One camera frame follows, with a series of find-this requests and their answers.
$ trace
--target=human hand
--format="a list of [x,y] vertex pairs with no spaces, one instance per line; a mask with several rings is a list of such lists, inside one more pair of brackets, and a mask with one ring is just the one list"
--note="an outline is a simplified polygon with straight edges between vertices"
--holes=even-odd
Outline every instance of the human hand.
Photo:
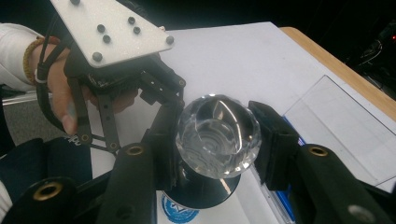
[[[46,57],[55,48],[55,45],[48,45],[46,48]],[[42,47],[37,47],[29,59],[31,71],[35,71],[39,55]],[[52,92],[52,108],[55,116],[61,121],[64,130],[67,134],[76,134],[78,128],[77,113],[73,101],[70,87],[67,83],[67,78],[64,74],[64,64],[69,53],[69,49],[65,49],[58,59],[52,64],[49,69],[48,87]],[[82,88],[84,99],[91,101],[94,105],[98,105],[97,98],[91,93],[87,87]],[[119,113],[126,107],[134,103],[134,98],[137,96],[137,90],[129,90],[121,94],[113,101],[113,110]]]

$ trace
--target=metal plate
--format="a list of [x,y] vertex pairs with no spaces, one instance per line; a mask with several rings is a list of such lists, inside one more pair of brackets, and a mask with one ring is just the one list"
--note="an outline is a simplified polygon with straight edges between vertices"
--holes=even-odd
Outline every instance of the metal plate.
[[[167,43],[167,33],[115,0],[51,2],[92,67],[132,60],[174,45],[172,36],[169,37],[172,41]],[[105,27],[102,33],[98,25]],[[140,32],[137,34],[134,29],[140,29]],[[104,40],[105,35],[110,37],[108,43]]]

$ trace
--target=white sleeve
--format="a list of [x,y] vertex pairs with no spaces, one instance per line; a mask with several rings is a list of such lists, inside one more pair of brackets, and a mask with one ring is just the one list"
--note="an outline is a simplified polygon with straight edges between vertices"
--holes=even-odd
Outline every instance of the white sleeve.
[[31,91],[35,86],[23,71],[23,55],[39,33],[18,24],[0,23],[0,84],[19,91]]
[[9,208],[12,206],[11,198],[3,182],[0,181],[0,222],[3,221]]

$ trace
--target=blue edge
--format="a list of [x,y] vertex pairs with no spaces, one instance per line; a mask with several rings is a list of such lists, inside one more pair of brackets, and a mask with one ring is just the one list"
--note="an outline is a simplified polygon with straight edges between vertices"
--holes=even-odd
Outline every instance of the blue edge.
[[[283,119],[292,127],[291,123],[289,122],[289,120],[286,117],[283,117]],[[305,141],[302,137],[299,137],[298,144],[300,146],[305,145]],[[289,193],[290,193],[290,187],[288,188],[288,190],[276,191],[276,195],[279,198],[279,200],[282,202],[282,205],[285,208],[285,210],[288,212],[290,219],[292,221],[295,221],[295,217],[294,217],[293,211],[291,210],[291,205],[289,202],[289,197],[288,197]]]

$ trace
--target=gold bracelet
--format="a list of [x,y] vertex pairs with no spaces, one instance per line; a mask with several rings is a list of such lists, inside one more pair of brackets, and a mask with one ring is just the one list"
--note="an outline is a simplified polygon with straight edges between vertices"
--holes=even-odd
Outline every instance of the gold bracelet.
[[[33,83],[35,84],[35,74],[32,73],[30,70],[29,66],[29,58],[30,55],[32,54],[33,50],[37,48],[38,46],[42,45],[44,43],[44,37],[38,36],[35,41],[33,41],[26,49],[23,55],[23,71],[26,75],[26,77]],[[53,45],[58,45],[61,41],[55,37],[55,36],[50,36],[49,37],[49,44]]]

